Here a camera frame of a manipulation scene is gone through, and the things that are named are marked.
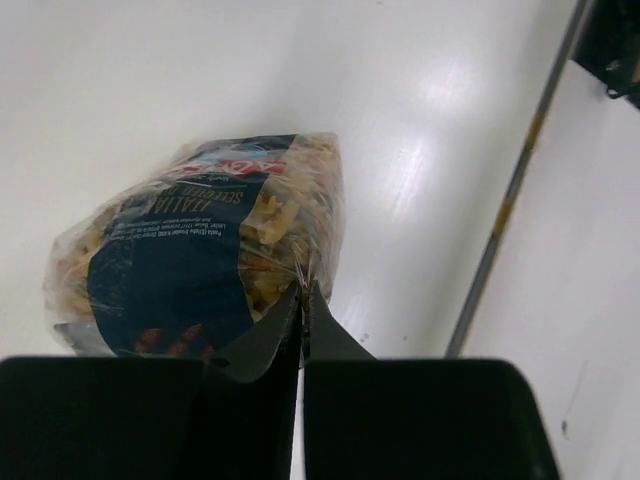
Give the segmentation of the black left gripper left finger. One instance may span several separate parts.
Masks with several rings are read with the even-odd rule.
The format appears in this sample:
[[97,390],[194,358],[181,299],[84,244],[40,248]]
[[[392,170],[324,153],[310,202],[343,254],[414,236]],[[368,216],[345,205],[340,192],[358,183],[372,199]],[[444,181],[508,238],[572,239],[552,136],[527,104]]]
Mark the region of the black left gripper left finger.
[[5,479],[285,479],[300,290],[207,360],[12,357],[1,364]]

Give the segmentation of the tricolor fusilli pasta bag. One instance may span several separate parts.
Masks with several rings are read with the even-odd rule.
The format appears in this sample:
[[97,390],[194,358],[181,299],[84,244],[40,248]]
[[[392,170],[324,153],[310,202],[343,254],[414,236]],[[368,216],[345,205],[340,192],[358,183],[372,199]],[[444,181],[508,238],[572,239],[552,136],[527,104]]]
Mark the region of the tricolor fusilli pasta bag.
[[51,334],[80,356],[205,360],[261,377],[290,336],[289,291],[332,294],[344,235],[332,133],[188,145],[54,241]]

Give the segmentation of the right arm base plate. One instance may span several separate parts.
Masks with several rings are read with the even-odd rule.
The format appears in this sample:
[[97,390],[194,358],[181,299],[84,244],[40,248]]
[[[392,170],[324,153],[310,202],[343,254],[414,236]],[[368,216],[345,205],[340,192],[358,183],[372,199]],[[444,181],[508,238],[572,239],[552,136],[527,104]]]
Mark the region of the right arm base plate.
[[595,1],[573,60],[639,109],[639,0]]

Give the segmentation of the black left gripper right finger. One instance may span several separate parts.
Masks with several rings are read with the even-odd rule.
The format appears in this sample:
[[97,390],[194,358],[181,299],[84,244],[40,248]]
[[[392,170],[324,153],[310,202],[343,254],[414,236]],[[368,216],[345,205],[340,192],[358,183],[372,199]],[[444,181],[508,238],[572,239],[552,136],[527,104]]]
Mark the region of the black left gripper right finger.
[[534,392],[500,359],[373,357],[300,294],[309,479],[557,479]]

